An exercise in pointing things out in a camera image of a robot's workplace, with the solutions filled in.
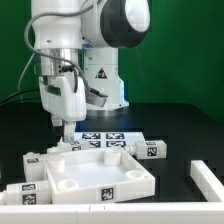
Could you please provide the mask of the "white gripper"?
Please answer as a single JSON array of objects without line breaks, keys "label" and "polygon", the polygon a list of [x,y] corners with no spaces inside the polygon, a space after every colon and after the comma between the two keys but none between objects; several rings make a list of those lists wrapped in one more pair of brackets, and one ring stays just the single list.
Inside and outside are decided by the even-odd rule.
[{"label": "white gripper", "polygon": [[50,112],[52,125],[61,127],[66,143],[74,142],[77,121],[86,118],[86,99],[83,80],[78,78],[78,89],[74,92],[72,82],[65,76],[57,76],[53,85],[45,85],[39,80],[43,108]]}]

